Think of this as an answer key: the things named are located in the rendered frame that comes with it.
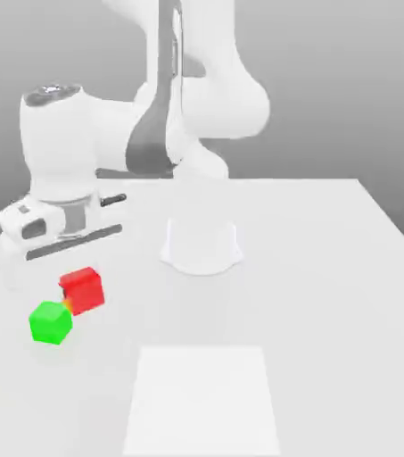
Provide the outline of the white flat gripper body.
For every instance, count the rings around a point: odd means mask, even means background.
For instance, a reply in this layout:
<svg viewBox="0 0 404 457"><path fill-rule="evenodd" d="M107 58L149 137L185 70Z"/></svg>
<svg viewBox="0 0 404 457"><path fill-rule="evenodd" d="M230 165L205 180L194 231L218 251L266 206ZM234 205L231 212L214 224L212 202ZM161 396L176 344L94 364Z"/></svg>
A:
<svg viewBox="0 0 404 457"><path fill-rule="evenodd" d="M29 269L27 264L36 259L65 252L99 239L114 236L122 231L121 224L99 228L86 234L66 237L42 237L15 240L4 233L4 285L14 290L22 282L21 277Z"/></svg>

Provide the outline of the small red cube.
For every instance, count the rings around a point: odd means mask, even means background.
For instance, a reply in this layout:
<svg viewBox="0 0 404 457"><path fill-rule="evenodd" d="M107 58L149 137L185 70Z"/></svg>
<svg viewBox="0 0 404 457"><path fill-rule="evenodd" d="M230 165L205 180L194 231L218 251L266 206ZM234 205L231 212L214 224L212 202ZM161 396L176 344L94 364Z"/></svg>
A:
<svg viewBox="0 0 404 457"><path fill-rule="evenodd" d="M104 304L102 279L92 267L62 275L59 286L63 301L74 316Z"/></svg>

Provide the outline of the small green cube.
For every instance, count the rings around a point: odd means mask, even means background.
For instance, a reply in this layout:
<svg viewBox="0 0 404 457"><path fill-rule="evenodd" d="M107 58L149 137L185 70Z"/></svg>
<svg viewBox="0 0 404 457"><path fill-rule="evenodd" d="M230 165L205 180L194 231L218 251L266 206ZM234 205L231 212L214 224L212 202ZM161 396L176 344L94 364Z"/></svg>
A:
<svg viewBox="0 0 404 457"><path fill-rule="evenodd" d="M73 327L71 312L64 303L44 301L29 315L29 326L34 341L59 345Z"/></svg>

